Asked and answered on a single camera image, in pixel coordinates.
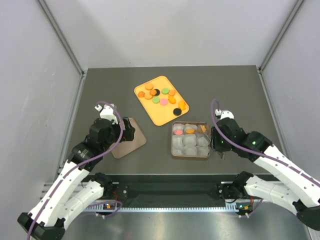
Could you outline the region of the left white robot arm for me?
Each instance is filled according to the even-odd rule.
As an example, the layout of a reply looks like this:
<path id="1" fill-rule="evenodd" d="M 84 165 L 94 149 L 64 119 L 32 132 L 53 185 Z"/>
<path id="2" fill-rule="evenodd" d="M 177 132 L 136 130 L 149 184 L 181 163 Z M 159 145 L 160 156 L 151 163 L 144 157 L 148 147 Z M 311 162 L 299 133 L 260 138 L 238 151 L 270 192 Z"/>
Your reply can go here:
<path id="1" fill-rule="evenodd" d="M 117 144 L 134 140 L 135 128 L 124 117 L 116 122 L 97 118 L 84 141 L 71 151 L 61 173 L 40 202 L 17 219 L 26 231 L 27 239 L 60 240 L 70 224 L 94 201 L 114 197 L 111 178 L 103 173 L 90 176 L 85 187 L 74 193 L 94 167 Z"/>

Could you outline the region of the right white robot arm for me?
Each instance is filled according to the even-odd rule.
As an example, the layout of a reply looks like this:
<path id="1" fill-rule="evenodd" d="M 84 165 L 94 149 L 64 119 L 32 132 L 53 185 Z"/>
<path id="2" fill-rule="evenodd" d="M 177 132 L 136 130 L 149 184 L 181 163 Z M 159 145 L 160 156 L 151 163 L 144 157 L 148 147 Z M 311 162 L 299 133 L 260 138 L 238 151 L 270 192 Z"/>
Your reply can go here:
<path id="1" fill-rule="evenodd" d="M 233 182 L 220 186 L 221 197 L 258 197 L 294 214 L 304 225 L 320 229 L 320 182 L 289 160 L 267 137 L 257 131 L 246 133 L 232 117 L 213 120 L 211 142 L 219 153 L 234 152 L 265 169 L 282 184 L 277 185 L 243 171 Z"/>

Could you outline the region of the round orange biscuit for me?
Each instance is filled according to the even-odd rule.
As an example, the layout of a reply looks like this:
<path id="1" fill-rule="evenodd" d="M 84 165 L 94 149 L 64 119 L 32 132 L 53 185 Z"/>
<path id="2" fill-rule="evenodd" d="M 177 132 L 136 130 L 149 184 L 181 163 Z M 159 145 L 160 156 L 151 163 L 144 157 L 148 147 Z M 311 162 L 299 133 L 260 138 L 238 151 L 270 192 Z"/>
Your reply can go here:
<path id="1" fill-rule="evenodd" d="M 186 134 L 194 134 L 196 132 L 196 130 L 194 128 L 188 128 L 185 133 Z"/>

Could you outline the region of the metal tongs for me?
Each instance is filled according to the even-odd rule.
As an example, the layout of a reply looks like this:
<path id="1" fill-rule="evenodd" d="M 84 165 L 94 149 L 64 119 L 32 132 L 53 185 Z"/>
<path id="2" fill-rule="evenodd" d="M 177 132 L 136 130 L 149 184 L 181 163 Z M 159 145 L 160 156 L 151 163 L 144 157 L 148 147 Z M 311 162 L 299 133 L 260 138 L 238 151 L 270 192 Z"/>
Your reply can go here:
<path id="1" fill-rule="evenodd" d="M 198 158 L 208 158 L 210 154 L 215 151 L 213 149 L 213 143 L 210 132 L 211 129 L 206 124 L 197 124 L 196 126 L 196 156 Z"/>

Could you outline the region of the pink sandwich cookie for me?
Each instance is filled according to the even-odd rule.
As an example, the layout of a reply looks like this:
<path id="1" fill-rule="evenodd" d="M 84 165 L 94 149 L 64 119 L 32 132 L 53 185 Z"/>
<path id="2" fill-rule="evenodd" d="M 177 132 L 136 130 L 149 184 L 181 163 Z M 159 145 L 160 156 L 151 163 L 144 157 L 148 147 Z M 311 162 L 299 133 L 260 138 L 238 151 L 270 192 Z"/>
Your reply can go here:
<path id="1" fill-rule="evenodd" d="M 176 129 L 176 130 L 174 131 L 174 134 L 177 135 L 177 136 L 180 136 L 180 135 L 183 135 L 183 134 L 184 134 L 184 131 L 181 130 L 181 129 Z"/>

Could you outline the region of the orange flower cookie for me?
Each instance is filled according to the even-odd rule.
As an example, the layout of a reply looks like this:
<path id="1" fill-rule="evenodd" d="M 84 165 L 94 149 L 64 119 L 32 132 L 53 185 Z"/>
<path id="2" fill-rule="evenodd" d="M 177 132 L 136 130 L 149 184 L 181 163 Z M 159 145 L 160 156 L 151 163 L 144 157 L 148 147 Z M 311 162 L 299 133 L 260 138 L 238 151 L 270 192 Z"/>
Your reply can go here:
<path id="1" fill-rule="evenodd" d="M 199 125 L 198 126 L 198 131 L 200 133 L 206 133 L 207 132 L 207 126 L 206 125 Z"/>

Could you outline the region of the green cookie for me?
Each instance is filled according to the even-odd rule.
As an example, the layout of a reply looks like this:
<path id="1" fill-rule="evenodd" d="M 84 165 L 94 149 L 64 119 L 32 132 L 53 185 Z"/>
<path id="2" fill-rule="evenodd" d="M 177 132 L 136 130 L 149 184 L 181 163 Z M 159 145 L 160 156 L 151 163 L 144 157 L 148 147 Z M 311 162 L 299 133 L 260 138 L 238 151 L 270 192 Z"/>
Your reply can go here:
<path id="1" fill-rule="evenodd" d="M 169 88 L 163 88 L 163 89 L 161 90 L 161 92 L 162 92 L 164 95 L 166 95 L 166 94 L 168 94 L 168 93 L 170 92 L 170 89 L 169 89 Z"/>
<path id="2" fill-rule="evenodd" d="M 153 102 L 154 104 L 158 104 L 160 101 L 161 101 L 161 99 L 160 99 L 158 96 L 154 96 L 154 97 L 152 98 L 152 102 Z"/>

